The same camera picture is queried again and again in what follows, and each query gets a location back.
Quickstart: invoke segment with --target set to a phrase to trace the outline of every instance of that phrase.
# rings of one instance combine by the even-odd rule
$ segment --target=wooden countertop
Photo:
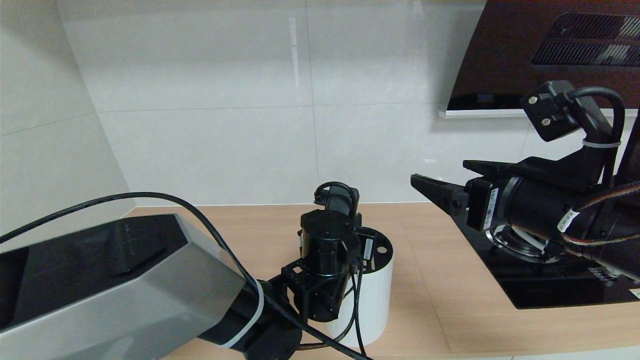
[[[246,268],[269,279],[298,254],[300,215],[313,205],[209,206],[200,209]],[[363,224],[385,234],[396,252],[385,333],[367,347],[375,360],[551,354],[640,345],[640,302],[518,310],[453,221],[430,203],[362,204]],[[129,216],[180,213],[136,208]],[[304,340],[311,340],[305,334]],[[193,340],[166,360],[243,356]],[[293,359],[345,358],[332,349]]]

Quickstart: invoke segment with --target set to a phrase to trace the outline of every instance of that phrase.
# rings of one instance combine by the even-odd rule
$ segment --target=white tile wall
[[[96,197],[127,191],[96,114],[2,136],[1,226],[27,222]],[[8,243],[2,252],[120,218],[121,200],[55,220]]]
[[[128,111],[100,119],[132,189],[193,204],[308,204],[317,186],[312,111]]]
[[[315,105],[448,102],[484,1],[309,1]]]
[[[579,135],[543,143],[524,117],[438,118],[484,1],[58,1],[132,190],[295,203],[338,180],[366,202],[414,201],[412,173],[464,184],[465,159],[580,146]],[[176,111],[188,109],[225,111]],[[256,146],[267,130],[278,134]],[[248,161],[262,157],[268,166]]]
[[[5,1],[0,24],[2,232],[126,192],[55,0]],[[1,252],[114,220],[133,206],[122,200],[80,211],[2,244]]]
[[[98,112],[312,104],[304,1],[59,4]]]
[[[55,0],[6,1],[2,24],[2,135],[93,113]]]
[[[517,161],[528,122],[443,120],[438,104],[316,106],[321,181],[354,184],[364,202],[422,201],[409,184],[421,173],[465,184],[465,159]]]

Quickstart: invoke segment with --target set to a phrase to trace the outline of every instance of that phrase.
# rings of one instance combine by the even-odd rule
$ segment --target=black cooktop
[[[515,258],[496,247],[483,233],[467,227],[465,219],[462,216],[453,220],[518,309],[640,300],[640,282],[624,275],[610,276],[599,264],[575,256],[551,264]]]

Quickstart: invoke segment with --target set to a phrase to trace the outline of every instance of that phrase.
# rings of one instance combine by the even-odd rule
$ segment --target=wire
[[[613,107],[613,125],[611,128],[611,142],[619,142],[622,138],[622,131],[625,127],[625,103],[622,97],[614,90],[603,88],[600,86],[587,86],[584,88],[578,88],[567,92],[567,98],[570,101],[576,100],[579,97],[585,96],[600,96],[604,97],[611,103]],[[616,155],[618,148],[605,150],[606,158],[604,161],[604,174],[602,176],[602,183],[609,187],[614,186],[613,172],[616,164]]]
[[[579,213],[602,202],[633,195],[638,192],[640,192],[640,181],[615,186],[589,196],[587,199],[583,200],[580,205],[574,206],[573,210]]]
[[[34,228],[36,228],[38,226],[41,226],[41,225],[44,225],[44,224],[46,224],[48,222],[56,220],[57,218],[64,217],[65,215],[69,215],[71,213],[75,213],[76,211],[80,211],[82,209],[90,208],[92,206],[95,206],[95,205],[98,205],[98,204],[102,204],[104,202],[110,202],[110,201],[121,200],[121,199],[133,199],[133,198],[138,198],[138,197],[149,197],[149,198],[155,198],[155,199],[168,200],[168,201],[174,202],[174,203],[184,207],[185,209],[187,209],[190,213],[192,213],[194,216],[196,216],[196,218],[202,223],[202,225],[204,225],[204,227],[207,229],[207,231],[209,231],[211,236],[213,236],[213,238],[216,241],[216,243],[218,243],[218,245],[224,251],[226,251],[229,254],[229,256],[231,257],[231,260],[236,264],[236,266],[238,267],[238,270],[242,273],[242,275],[245,278],[245,280],[247,281],[247,283],[250,286],[252,286],[256,291],[258,290],[257,289],[257,285],[252,281],[253,277],[251,276],[251,274],[249,274],[249,272],[242,265],[240,260],[238,260],[236,255],[231,251],[231,249],[229,248],[229,246],[227,245],[225,240],[222,238],[222,235],[220,235],[218,230],[213,226],[213,224],[209,221],[209,219],[207,219],[207,217],[200,210],[198,210],[195,206],[191,205],[187,201],[182,200],[179,197],[176,197],[176,196],[173,196],[173,195],[169,195],[169,194],[165,194],[165,193],[157,193],[157,192],[119,193],[119,194],[115,194],[115,195],[99,197],[98,199],[89,200],[89,201],[83,202],[81,204],[78,204],[78,205],[75,205],[75,206],[71,206],[71,207],[69,207],[67,209],[63,209],[63,210],[57,211],[57,212],[55,212],[53,214],[47,215],[47,216],[45,216],[43,218],[40,218],[40,219],[35,220],[33,222],[30,222],[30,223],[28,223],[28,224],[26,224],[24,226],[21,226],[21,227],[15,229],[13,231],[10,231],[9,233],[6,233],[6,234],[0,236],[0,244],[5,243],[5,242],[11,240],[12,238],[14,238],[16,236],[22,235],[22,234],[26,233],[27,231],[32,230],[32,229],[34,229]],[[287,319],[288,321],[293,323],[295,326],[297,326],[301,330],[306,331],[307,333],[313,335],[318,340],[327,343],[329,346],[331,346],[335,350],[338,350],[339,352],[342,352],[343,354],[345,354],[345,355],[347,355],[349,357],[352,357],[353,359],[356,359],[356,360],[372,360],[369,357],[363,356],[362,354],[359,354],[357,351],[355,351],[353,349],[350,349],[350,348],[340,344],[339,342],[335,341],[334,339],[331,339],[331,337],[323,334],[321,331],[313,328],[311,325],[302,322],[302,320],[300,318],[298,318],[297,314],[294,314],[294,313],[286,310],[284,307],[282,307],[269,294],[265,293],[264,294],[264,298],[267,300],[267,302],[269,302],[269,305],[271,305],[271,307],[275,311],[280,313],[285,319]]]
[[[571,209],[571,211],[575,213],[575,216],[577,216],[578,213],[592,206],[596,206],[605,201],[610,201],[610,200],[618,199],[620,197],[633,195],[639,192],[640,192],[640,181],[634,181],[633,183],[615,186],[613,188],[608,188],[601,192],[595,193],[594,195],[589,196],[587,199],[583,200],[579,205],[574,206]],[[561,235],[564,241],[567,241],[568,243],[572,243],[575,245],[580,245],[580,246],[600,246],[600,245],[606,245],[609,243],[619,243],[619,242],[623,242],[631,239],[640,238],[640,234],[624,236],[622,238],[615,238],[615,239],[592,239],[592,240],[573,238],[564,233],[561,233]]]
[[[349,217],[351,218],[354,217],[356,215],[355,206],[356,206],[357,198],[356,198],[356,193],[353,191],[353,189],[345,183],[340,183],[338,181],[329,181],[328,183],[324,183],[317,187],[316,192],[314,192],[314,197],[318,198],[320,196],[320,191],[322,191],[327,186],[338,186],[339,188],[343,188],[347,190],[347,192],[349,193],[349,197],[351,198],[351,207],[349,208]]]
[[[356,336],[358,337],[358,346],[360,347],[360,353],[364,356],[367,356],[367,352],[364,350],[364,345],[362,344],[362,334],[360,334],[360,315],[359,304],[360,304],[360,285],[362,285],[362,275],[363,275],[363,266],[362,259],[360,259],[360,271],[358,274],[358,286],[356,287],[355,293],[353,294],[353,309],[356,313]],[[353,274],[351,274],[351,282],[355,286],[355,280]]]
[[[352,287],[349,289],[349,291],[344,293],[344,296],[342,297],[343,299],[345,297],[347,297],[347,295],[349,295],[349,293],[351,293],[351,290],[354,289],[354,287],[356,286],[356,282],[352,281],[353,285]],[[344,330],[334,338],[335,341],[342,341],[342,339],[345,338],[345,336],[347,336],[347,334],[349,333],[349,331],[351,330],[352,326],[353,326],[353,322],[356,320],[356,307],[353,307],[353,310],[351,312],[351,318],[349,319],[349,323],[347,324],[347,327],[344,328]],[[306,344],[300,344],[298,346],[298,350],[314,350],[317,348],[325,348],[328,347],[329,345],[327,345],[326,343],[306,343]]]

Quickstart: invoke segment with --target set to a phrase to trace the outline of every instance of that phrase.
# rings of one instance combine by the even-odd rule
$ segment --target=cable tie
[[[565,232],[569,228],[569,225],[571,225],[571,222],[573,221],[573,219],[579,214],[580,212],[576,212],[573,209],[569,209],[569,211],[567,211],[566,214],[564,214],[562,219],[560,219],[560,222],[558,223],[558,226],[557,226],[558,230],[560,230],[561,233]]]
[[[582,139],[582,144],[586,147],[592,147],[595,149],[612,149],[614,147],[619,147],[622,144],[622,142],[596,143],[596,142],[588,142],[586,139]]]
[[[262,315],[262,310],[264,309],[264,290],[262,289],[262,285],[260,281],[256,280],[253,276],[251,276],[253,281],[255,281],[255,286],[258,289],[258,308],[255,310],[255,314],[251,320],[240,330],[233,338],[222,345],[218,345],[221,348],[230,348],[234,346],[249,330],[251,327],[258,321],[260,316]]]

